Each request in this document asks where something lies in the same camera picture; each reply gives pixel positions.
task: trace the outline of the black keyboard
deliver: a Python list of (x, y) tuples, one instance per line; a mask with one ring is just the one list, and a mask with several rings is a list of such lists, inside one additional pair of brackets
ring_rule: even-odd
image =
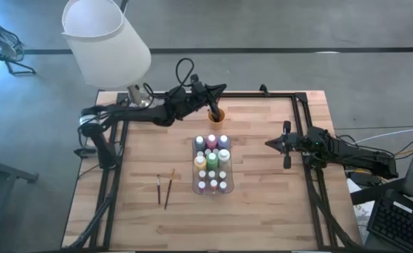
[(367, 230), (406, 252), (413, 252), (413, 202), (389, 191), (374, 205)]

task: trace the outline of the concrete floor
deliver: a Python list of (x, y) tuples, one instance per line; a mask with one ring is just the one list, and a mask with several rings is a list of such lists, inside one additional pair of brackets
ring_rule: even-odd
[[(65, 4), (0, 1), (0, 24), (28, 49), (66, 49)], [(150, 48), (413, 46), (413, 0), (138, 0), (126, 16)], [(159, 55), (144, 81), (154, 90), (175, 86), (182, 57), (195, 61), (202, 81), (230, 90), (262, 83), (325, 90), (336, 132), (357, 140), (413, 128), (413, 53)], [(0, 252), (59, 248), (80, 163), (72, 153), (79, 111), (97, 94), (72, 55), (26, 56), (24, 63), (38, 75), (13, 77), (0, 63), (0, 162), (40, 178), (15, 186)], [(365, 144), (396, 152), (412, 139), (408, 133)], [(401, 175), (409, 162), (398, 162)]]

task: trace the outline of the wooden table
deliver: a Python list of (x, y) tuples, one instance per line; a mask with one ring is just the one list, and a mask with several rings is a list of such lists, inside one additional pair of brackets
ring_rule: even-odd
[[(307, 94), (313, 124), (334, 134), (324, 91)], [(100, 92), (97, 104), (115, 103), (116, 96), (116, 92)], [(130, 123), (110, 250), (317, 248), (300, 155), (292, 154), (292, 168), (283, 169), (283, 156), (264, 145), (280, 136), (285, 120), (291, 120), (295, 130), (291, 101), (222, 98), (219, 105), (226, 113), (220, 131), (210, 130), (206, 107), (169, 128)], [(232, 139), (235, 189), (226, 195), (197, 195), (192, 191), (191, 139), (208, 134), (225, 134)], [(97, 158), (85, 159), (80, 173), (97, 163)], [(164, 198), (173, 168), (176, 175), (165, 211)], [(160, 206), (157, 174), (162, 177)], [(79, 179), (63, 245), (72, 243), (91, 220), (100, 177), (101, 170), (94, 169)], [(330, 164), (324, 169), (324, 177), (333, 215), (349, 236), (360, 242), (342, 166)], [(327, 241), (325, 221), (320, 216)]]

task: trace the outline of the black clamp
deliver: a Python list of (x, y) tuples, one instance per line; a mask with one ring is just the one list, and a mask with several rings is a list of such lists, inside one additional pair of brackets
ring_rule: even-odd
[(265, 97), (269, 97), (269, 96), (270, 96), (270, 93), (269, 93), (269, 91), (268, 91), (268, 87), (266, 87), (265, 84), (262, 84), (262, 85), (260, 86), (259, 91), (264, 92), (264, 96), (265, 96)]

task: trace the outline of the white lamp shade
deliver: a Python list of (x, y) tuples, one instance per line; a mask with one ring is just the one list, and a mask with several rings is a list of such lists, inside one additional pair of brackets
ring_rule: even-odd
[(70, 0), (62, 23), (87, 84), (130, 85), (149, 70), (149, 48), (112, 0)]

